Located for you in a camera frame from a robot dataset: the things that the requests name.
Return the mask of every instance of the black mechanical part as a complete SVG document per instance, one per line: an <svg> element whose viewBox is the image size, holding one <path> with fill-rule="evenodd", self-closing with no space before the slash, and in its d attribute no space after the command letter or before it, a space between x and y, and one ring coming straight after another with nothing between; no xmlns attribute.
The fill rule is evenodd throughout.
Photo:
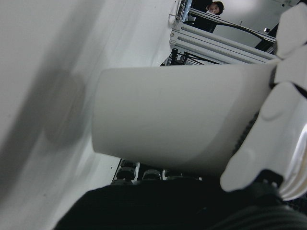
<svg viewBox="0 0 307 230"><path fill-rule="evenodd" d="M255 182L263 182L279 188L283 182L283 177L271 170L265 169L259 173Z"/></svg>
<svg viewBox="0 0 307 230"><path fill-rule="evenodd" d="M235 145L235 149L232 151L233 155L235 155L235 153L240 149L241 145L243 144L244 140L246 139L246 137L248 136L251 128L253 128L257 118L258 118L259 112L255 113L253 119L251 119L248 123L248 125L245 127L243 133L241 134L239 140L237 141L236 145Z"/></svg>
<svg viewBox="0 0 307 230"><path fill-rule="evenodd" d="M157 169L148 169L144 172L143 180L161 180L161 174Z"/></svg>
<svg viewBox="0 0 307 230"><path fill-rule="evenodd" d="M174 170L168 170L168 169L166 169L166 170L165 170L165 173L164 173L164 176L165 176L165 177L170 177L170 176L182 176L182 173L181 173L181 172L174 171Z"/></svg>
<svg viewBox="0 0 307 230"><path fill-rule="evenodd" d="M135 169L131 167L121 167L116 174L117 179L126 179L126 180L134 180L135 176L136 176Z"/></svg>
<svg viewBox="0 0 307 230"><path fill-rule="evenodd" d="M274 82L275 81L275 76L276 76L276 70L277 67L275 67L272 72L271 72L271 76L270 76L270 81L269 81L269 87L271 89L273 89L277 84Z"/></svg>
<svg viewBox="0 0 307 230"><path fill-rule="evenodd" d="M120 163L121 167L131 167L131 168L136 168L138 164L136 162L133 161L129 161L129 160L122 160Z"/></svg>

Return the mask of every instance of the dark hair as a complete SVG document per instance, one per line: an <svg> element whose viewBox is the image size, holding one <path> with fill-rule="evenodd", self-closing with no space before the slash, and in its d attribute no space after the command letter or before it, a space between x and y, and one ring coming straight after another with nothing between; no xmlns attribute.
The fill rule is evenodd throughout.
<svg viewBox="0 0 307 230"><path fill-rule="evenodd" d="M218 13L216 13L216 15L220 15L221 13L223 13L223 10L224 10L224 5L222 4L221 1L215 1L214 2L220 9L220 11Z"/></svg>

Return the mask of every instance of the white cylinder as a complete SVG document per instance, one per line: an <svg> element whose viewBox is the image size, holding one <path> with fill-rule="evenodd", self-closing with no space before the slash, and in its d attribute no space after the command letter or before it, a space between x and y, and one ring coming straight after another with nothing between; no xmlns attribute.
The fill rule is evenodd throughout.
<svg viewBox="0 0 307 230"><path fill-rule="evenodd" d="M220 176L270 92L274 64L110 69L97 86L96 152Z"/></svg>

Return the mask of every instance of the black fabric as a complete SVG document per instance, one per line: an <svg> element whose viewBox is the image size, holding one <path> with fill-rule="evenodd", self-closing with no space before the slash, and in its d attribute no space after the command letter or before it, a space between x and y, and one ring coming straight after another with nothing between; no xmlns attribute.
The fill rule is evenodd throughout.
<svg viewBox="0 0 307 230"><path fill-rule="evenodd" d="M55 230L307 230L275 187L253 183L225 193L218 180L110 185L87 192Z"/></svg>
<svg viewBox="0 0 307 230"><path fill-rule="evenodd" d="M215 180L110 185L87 192L55 229L191 229L195 215L219 193L224 192Z"/></svg>
<svg viewBox="0 0 307 230"><path fill-rule="evenodd" d="M191 8L196 10L207 12L206 7L212 4L212 0L193 0Z"/></svg>

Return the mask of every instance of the black cloth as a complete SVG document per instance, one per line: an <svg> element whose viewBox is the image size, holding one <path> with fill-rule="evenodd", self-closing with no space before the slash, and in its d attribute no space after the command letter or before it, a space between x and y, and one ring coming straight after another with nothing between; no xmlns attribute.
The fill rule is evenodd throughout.
<svg viewBox="0 0 307 230"><path fill-rule="evenodd" d="M207 12L206 7L212 4L212 0L193 0L191 8L196 10Z"/></svg>

